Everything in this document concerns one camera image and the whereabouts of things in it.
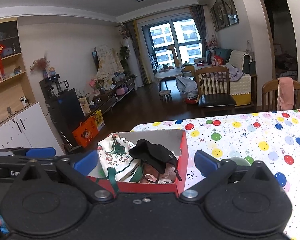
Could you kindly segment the christmas print drawstring bag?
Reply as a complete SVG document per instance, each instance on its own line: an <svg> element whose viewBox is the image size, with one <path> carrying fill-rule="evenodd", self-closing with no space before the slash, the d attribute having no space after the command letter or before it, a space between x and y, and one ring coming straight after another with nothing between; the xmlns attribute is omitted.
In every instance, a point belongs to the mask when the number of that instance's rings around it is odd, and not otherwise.
<svg viewBox="0 0 300 240"><path fill-rule="evenodd" d="M143 176L141 161L129 153L134 147L134 143L116 133L98 143L99 163L115 193L119 192L118 182L138 183Z"/></svg>

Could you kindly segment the pink mesh bath pouf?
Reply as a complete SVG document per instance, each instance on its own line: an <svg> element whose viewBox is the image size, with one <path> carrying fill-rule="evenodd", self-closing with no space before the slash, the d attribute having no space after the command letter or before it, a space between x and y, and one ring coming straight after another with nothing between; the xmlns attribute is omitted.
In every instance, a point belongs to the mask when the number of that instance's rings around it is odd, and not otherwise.
<svg viewBox="0 0 300 240"><path fill-rule="evenodd" d="M154 167L148 164L143 165L143 176L140 183L151 184L171 184L176 180L175 168L171 164L166 164L164 174L160 174Z"/></svg>

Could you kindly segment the black fabric mask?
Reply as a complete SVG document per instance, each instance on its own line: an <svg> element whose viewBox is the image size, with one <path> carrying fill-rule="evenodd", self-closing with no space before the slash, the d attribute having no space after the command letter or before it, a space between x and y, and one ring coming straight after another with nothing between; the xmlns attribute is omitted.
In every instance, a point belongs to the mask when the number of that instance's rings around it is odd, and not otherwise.
<svg viewBox="0 0 300 240"><path fill-rule="evenodd" d="M142 165L151 165L160 174L164 174L166 164L171 164L175 168L177 179L182 181L178 171L178 159L170 150L161 144L153 144L145 139L140 139L137 141L137 144L129 150L129 155L134 159L139 159Z"/></svg>

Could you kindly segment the pale green ceramic mug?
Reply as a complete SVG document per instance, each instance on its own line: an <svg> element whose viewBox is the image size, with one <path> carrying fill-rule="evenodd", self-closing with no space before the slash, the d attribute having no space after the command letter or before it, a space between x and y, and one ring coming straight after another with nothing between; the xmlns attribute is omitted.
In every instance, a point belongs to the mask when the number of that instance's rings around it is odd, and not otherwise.
<svg viewBox="0 0 300 240"><path fill-rule="evenodd" d="M247 161L246 159L241 158L241 157L231 157L231 158L228 158L228 159L231 160L231 161L234 161L237 166L251 166L249 161Z"/></svg>

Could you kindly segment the orange gift box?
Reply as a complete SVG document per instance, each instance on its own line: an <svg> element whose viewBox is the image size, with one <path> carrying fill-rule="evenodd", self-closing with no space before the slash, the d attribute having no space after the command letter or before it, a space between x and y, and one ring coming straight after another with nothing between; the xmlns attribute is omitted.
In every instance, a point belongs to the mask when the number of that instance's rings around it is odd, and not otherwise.
<svg viewBox="0 0 300 240"><path fill-rule="evenodd" d="M72 132L72 135L79 145L86 148L98 135L98 130L94 124L82 124Z"/></svg>

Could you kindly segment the white cupboard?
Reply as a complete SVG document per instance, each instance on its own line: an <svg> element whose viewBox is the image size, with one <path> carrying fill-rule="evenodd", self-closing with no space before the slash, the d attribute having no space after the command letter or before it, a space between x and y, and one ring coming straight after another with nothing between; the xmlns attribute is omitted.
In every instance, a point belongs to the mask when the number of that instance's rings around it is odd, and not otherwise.
<svg viewBox="0 0 300 240"><path fill-rule="evenodd" d="M38 102L0 125L0 148L13 147L52 147L56 155L64 154Z"/></svg>

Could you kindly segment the red cardboard box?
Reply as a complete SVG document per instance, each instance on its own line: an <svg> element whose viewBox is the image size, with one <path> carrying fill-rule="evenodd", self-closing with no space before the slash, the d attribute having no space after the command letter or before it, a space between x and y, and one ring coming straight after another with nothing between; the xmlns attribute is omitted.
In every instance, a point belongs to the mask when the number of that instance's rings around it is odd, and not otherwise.
<svg viewBox="0 0 300 240"><path fill-rule="evenodd" d="M179 195L185 189L189 154L181 129L113 133L96 150L89 178L113 194Z"/></svg>

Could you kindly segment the dark tv cabinet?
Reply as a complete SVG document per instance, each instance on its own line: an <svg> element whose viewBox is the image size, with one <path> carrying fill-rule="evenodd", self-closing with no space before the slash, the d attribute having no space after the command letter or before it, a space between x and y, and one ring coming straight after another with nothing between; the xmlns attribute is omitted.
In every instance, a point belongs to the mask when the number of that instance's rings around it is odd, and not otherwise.
<svg viewBox="0 0 300 240"><path fill-rule="evenodd" d="M106 90L104 93L94 96L95 106L88 108L91 112L85 114L79 103L76 90L68 89L53 100L45 102L50 118L63 143L77 146L72 132L79 127L81 122L87 120L96 111L102 114L111 110L121 99L135 89L135 77L129 76L123 81L119 81L114 88Z"/></svg>

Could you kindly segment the balloon print tablecloth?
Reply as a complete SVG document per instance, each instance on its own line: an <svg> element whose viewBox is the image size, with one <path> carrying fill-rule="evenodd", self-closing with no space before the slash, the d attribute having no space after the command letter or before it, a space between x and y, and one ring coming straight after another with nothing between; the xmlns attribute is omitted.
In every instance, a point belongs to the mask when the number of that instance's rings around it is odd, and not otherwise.
<svg viewBox="0 0 300 240"><path fill-rule="evenodd" d="M284 230L300 239L300 109L242 115L213 116L140 124L134 131L183 129L189 152L185 188L204 179L194 165L203 150L218 160L239 157L263 161L292 202L292 216Z"/></svg>

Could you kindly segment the wooden chair dark seat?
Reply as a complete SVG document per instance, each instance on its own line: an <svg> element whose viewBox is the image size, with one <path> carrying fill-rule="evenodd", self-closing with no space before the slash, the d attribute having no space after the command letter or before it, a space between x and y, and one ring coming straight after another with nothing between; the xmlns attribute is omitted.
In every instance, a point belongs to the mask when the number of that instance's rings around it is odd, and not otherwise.
<svg viewBox="0 0 300 240"><path fill-rule="evenodd" d="M236 101L230 94L230 75L226 66L204 67L195 71L197 105L204 112L233 113Z"/></svg>

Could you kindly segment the small round stool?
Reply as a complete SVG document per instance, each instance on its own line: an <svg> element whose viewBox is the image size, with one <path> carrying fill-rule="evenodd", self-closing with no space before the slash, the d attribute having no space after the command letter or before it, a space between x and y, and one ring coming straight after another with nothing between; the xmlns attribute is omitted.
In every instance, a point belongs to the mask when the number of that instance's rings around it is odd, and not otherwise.
<svg viewBox="0 0 300 240"><path fill-rule="evenodd" d="M159 92L159 98L161 101L171 101L172 100L171 91L169 89L161 90Z"/></svg>

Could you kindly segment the black coffee machine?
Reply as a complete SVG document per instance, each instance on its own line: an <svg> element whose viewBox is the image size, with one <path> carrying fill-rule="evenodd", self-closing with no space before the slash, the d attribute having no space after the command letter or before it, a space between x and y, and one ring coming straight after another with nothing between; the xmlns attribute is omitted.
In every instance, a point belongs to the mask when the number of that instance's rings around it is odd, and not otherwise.
<svg viewBox="0 0 300 240"><path fill-rule="evenodd" d="M55 74L44 78L39 82L45 102L55 99L59 95L65 93L69 88L67 80L60 81L60 75Z"/></svg>

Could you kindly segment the sofa with cream cover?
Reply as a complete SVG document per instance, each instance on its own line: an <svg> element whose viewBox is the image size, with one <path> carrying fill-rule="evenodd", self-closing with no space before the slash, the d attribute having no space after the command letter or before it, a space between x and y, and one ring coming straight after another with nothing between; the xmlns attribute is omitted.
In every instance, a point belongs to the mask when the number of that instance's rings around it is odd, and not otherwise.
<svg viewBox="0 0 300 240"><path fill-rule="evenodd" d="M213 48L206 57L212 66L229 70L230 95L237 107L256 106L257 74L252 56L245 51Z"/></svg>

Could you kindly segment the wooden chair with towel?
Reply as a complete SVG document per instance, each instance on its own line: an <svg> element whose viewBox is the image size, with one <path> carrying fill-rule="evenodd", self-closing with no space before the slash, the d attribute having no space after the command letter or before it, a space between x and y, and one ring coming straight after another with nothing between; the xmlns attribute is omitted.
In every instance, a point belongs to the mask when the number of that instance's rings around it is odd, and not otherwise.
<svg viewBox="0 0 300 240"><path fill-rule="evenodd" d="M279 77L262 87L262 111L286 111L300 107L300 82Z"/></svg>

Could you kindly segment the framed wall pictures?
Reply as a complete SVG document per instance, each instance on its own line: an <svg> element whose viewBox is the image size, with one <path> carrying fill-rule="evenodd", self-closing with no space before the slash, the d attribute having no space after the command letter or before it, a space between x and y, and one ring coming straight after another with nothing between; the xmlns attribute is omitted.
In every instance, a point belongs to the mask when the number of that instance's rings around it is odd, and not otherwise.
<svg viewBox="0 0 300 240"><path fill-rule="evenodd" d="M234 0L216 0L210 9L210 15L215 31L220 31L239 23Z"/></svg>

